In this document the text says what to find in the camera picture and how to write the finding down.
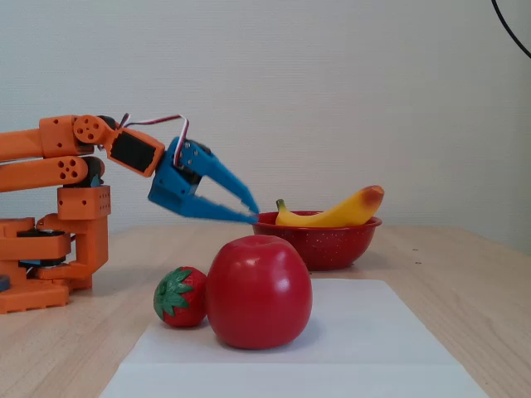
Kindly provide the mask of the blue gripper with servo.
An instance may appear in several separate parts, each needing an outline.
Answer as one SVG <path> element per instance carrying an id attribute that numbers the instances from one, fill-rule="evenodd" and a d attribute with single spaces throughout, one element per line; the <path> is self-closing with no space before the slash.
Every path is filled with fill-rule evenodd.
<path id="1" fill-rule="evenodd" d="M 237 197 L 251 214 L 259 212 L 249 188 L 205 145 L 193 140 L 184 141 L 176 150 L 175 167 L 173 158 L 177 144 L 178 137 L 170 143 L 157 166 L 148 195 L 151 202 L 191 218 L 246 224 L 258 221 L 257 215 L 246 215 L 195 196 L 199 182 L 208 177 Z"/>

